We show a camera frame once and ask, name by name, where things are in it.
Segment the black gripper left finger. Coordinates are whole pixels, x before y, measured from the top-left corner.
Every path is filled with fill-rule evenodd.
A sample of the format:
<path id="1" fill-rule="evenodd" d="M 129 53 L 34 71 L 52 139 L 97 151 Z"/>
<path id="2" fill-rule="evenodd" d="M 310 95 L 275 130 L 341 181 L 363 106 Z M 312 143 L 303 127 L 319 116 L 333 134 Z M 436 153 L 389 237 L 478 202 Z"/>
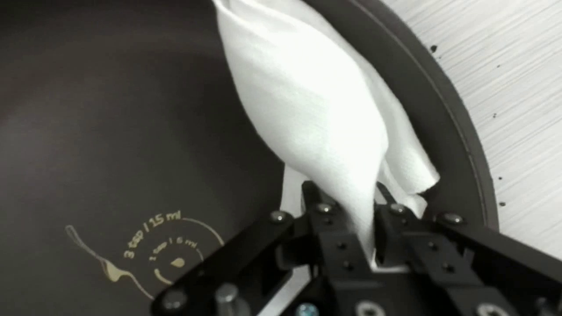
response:
<path id="1" fill-rule="evenodd" d="M 303 185 L 303 207 L 317 237 L 326 276 L 370 276 L 371 267 L 345 209 L 313 181 Z"/>

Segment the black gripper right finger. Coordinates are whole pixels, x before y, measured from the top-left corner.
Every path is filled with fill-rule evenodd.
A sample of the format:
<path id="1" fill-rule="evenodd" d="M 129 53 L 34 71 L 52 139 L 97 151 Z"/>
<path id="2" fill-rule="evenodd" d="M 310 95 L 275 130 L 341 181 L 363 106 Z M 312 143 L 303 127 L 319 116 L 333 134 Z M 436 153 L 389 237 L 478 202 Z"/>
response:
<path id="1" fill-rule="evenodd" d="M 385 185 L 377 204 L 377 265 L 382 271 L 457 272 L 463 257 L 433 222 L 420 220 Z"/>

